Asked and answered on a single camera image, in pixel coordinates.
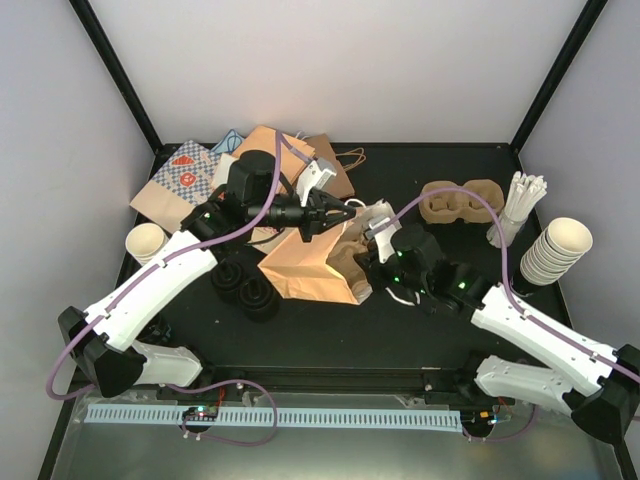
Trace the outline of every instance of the stack of paper cups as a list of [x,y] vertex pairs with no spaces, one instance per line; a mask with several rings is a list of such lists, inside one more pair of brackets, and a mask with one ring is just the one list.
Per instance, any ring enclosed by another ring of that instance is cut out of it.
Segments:
[[591,232],[582,223],[556,218],[522,257],[512,281],[514,290],[526,295],[557,281],[592,245]]
[[167,243],[164,230],[155,223],[143,223],[129,232],[124,246],[140,265],[148,263]]

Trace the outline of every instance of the checkered paper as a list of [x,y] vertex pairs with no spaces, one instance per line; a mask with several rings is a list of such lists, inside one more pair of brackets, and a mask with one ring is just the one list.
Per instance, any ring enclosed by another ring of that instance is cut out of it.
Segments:
[[152,180],[191,205],[200,205],[211,195],[211,180],[220,154],[211,154],[202,145],[189,140],[158,170]]

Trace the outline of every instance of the wall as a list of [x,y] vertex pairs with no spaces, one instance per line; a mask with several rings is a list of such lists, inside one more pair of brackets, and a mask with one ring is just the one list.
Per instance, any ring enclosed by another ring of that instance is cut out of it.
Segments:
[[0,476],[21,480],[61,406],[44,392],[57,316],[113,288],[152,155],[68,2],[2,7]]
[[92,0],[165,142],[509,142],[585,0]]
[[[640,347],[640,3],[609,2],[522,152],[544,174],[539,213],[583,221],[594,247],[561,284],[575,327]],[[640,471],[640,425],[627,442]]]

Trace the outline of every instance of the gray floor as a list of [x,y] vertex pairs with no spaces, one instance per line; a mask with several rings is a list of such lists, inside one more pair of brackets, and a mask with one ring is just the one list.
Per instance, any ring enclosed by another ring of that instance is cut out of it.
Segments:
[[[392,398],[280,397],[282,406],[389,407]],[[498,425],[496,436],[526,421]],[[185,440],[175,427],[96,425],[74,415],[54,479],[562,479],[621,478],[613,449],[568,419],[544,413],[525,437],[504,444],[470,444],[461,435],[439,432],[281,429],[269,444],[242,448]],[[263,429],[216,433],[257,439]]]

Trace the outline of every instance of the black frame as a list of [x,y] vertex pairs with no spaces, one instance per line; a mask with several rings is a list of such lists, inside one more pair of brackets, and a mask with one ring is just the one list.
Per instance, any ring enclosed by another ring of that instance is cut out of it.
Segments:
[[[585,6],[580,13],[580,16],[576,20],[569,36],[567,37],[562,49],[560,50],[558,56],[556,57],[553,66],[551,67],[549,73],[547,74],[543,84],[540,87],[535,99],[533,100],[531,106],[529,107],[527,114],[525,115],[522,123],[520,124],[513,140],[508,145],[508,148],[513,153],[514,161],[520,166],[520,159],[518,157],[520,151],[522,150],[524,144],[528,140],[529,136],[533,132],[538,120],[542,116],[547,104],[551,100],[555,90],[558,85],[562,81],[564,75],[569,69],[573,59],[579,52],[582,44],[587,38],[589,32],[591,31],[593,25],[597,21],[600,13],[606,6],[608,0],[587,0]],[[111,43],[103,30],[100,21],[98,20],[93,8],[91,7],[89,0],[69,0],[69,3],[72,5],[73,9],[76,12],[79,20],[84,26],[89,38],[93,42],[98,54],[102,58],[107,70],[109,71],[113,81],[115,82],[118,90],[122,94],[127,106],[131,110],[133,117],[135,118],[138,126],[140,127],[142,133],[144,134],[147,142],[151,150],[155,155],[155,160],[153,164],[152,174],[157,171],[158,168],[169,158],[169,156],[175,151],[177,145],[175,144],[164,144],[158,133],[156,132],[149,116],[147,115],[144,106],[142,105],[135,88],[131,84],[126,71],[120,60],[118,59],[115,50],[111,46]],[[537,228],[541,231],[539,222],[537,220],[537,216],[535,216],[535,222],[537,223]],[[137,222],[143,221],[143,219],[138,216]],[[123,262],[122,268],[120,270],[120,274],[118,276],[118,284],[121,284],[128,278],[132,273],[132,262]],[[273,377],[277,376],[278,372],[275,371],[265,371],[262,372],[263,375]],[[329,374],[330,372],[322,372],[321,375]],[[385,383],[388,384],[389,378],[385,376]],[[400,375],[395,379],[394,388],[406,388],[414,389],[416,388],[416,379],[413,377],[402,378]],[[72,382],[72,389],[75,389],[77,382]],[[71,410],[72,410],[73,402],[68,401],[63,404],[63,408],[56,424],[55,430],[53,432],[52,442],[49,446],[49,450],[45,456],[42,470],[38,478],[50,478],[51,473],[53,472],[53,467],[55,465],[55,460],[57,456],[57,452],[60,448],[60,444],[62,442],[62,438],[64,437],[64,433],[66,430],[66,425],[69,421]],[[629,451],[627,449],[626,443],[623,442],[621,445],[616,445],[614,447],[616,458],[620,465],[620,469],[622,475],[627,480],[637,479],[637,475],[635,469],[633,467],[633,463],[631,461],[631,457],[629,455]]]

